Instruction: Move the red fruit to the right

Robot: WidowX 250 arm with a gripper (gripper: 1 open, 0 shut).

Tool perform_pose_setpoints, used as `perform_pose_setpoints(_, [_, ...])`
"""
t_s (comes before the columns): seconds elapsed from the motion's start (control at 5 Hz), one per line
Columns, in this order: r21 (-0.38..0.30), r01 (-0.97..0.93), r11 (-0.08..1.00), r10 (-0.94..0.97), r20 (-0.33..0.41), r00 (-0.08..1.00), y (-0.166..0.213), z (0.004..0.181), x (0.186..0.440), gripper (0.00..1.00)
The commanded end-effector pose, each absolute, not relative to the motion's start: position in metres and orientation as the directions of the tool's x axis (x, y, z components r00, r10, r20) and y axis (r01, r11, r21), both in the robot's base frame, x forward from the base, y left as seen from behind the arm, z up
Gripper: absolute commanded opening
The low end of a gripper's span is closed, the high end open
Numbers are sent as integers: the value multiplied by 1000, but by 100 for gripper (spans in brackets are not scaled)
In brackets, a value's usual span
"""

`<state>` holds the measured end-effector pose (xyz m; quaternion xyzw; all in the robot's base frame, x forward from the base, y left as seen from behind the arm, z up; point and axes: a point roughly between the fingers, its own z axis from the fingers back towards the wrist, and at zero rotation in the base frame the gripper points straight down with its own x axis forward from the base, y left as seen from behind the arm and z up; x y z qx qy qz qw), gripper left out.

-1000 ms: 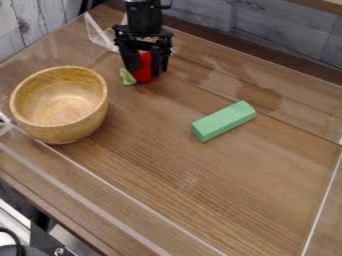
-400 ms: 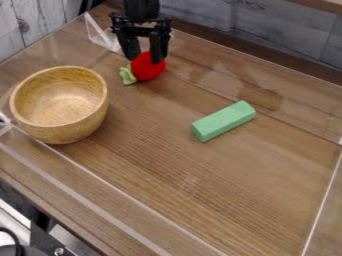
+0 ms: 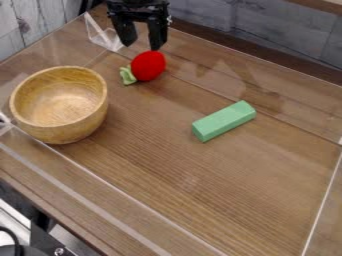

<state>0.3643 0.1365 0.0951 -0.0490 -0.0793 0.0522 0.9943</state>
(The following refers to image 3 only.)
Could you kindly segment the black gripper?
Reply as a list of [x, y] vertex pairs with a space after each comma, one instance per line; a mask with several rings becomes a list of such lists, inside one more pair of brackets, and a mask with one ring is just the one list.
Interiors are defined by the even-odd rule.
[[105, 0], [105, 4], [121, 44], [129, 47], [137, 39], [133, 22], [147, 22], [149, 47], [157, 51], [168, 36], [168, 0]]

